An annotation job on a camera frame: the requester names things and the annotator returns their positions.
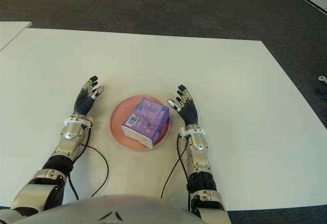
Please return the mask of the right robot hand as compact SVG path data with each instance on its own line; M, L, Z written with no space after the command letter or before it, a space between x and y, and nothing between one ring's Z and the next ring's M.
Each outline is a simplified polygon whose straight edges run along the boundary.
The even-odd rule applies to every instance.
M198 125L198 113L191 93L183 84L178 86L176 100L168 99L168 104L180 115L185 126Z

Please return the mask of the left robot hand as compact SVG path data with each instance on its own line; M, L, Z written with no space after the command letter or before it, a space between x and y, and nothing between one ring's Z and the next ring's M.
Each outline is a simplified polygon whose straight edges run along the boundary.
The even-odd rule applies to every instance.
M92 109L94 102L101 96L104 86L98 85L98 77L90 77L82 86L74 104L73 115L87 116Z

